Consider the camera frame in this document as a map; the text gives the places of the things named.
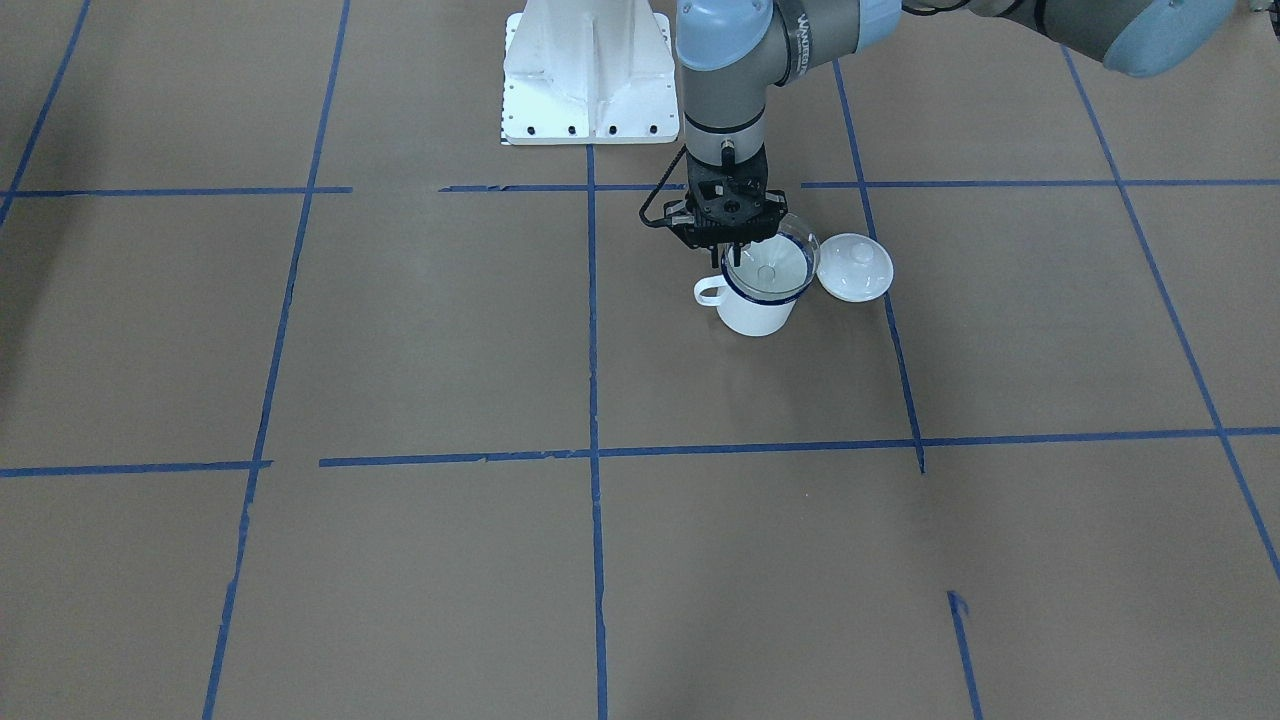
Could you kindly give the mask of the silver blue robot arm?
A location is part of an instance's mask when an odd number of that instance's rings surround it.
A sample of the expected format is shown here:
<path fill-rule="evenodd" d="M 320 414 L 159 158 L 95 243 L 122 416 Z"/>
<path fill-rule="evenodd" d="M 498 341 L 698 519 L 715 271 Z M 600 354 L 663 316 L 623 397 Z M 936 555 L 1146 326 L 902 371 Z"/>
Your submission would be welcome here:
<path fill-rule="evenodd" d="M 686 192 L 646 225 L 671 231 L 736 264 L 773 238 L 787 214 L 768 186 L 765 101 L 810 70 L 860 53 L 904 15 L 970 12 L 1011 20 L 1107 70 L 1162 74 L 1199 50 L 1234 12 L 1231 1 L 682 1 L 676 54 L 684 87 Z"/>

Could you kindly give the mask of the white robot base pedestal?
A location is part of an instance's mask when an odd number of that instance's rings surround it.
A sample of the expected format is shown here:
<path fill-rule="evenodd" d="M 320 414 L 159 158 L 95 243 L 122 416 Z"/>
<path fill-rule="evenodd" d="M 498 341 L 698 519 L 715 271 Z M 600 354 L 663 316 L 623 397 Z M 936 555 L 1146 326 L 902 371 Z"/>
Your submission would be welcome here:
<path fill-rule="evenodd" d="M 527 1 L 506 19 L 503 142 L 672 143 L 673 38 L 648 1 Z"/>

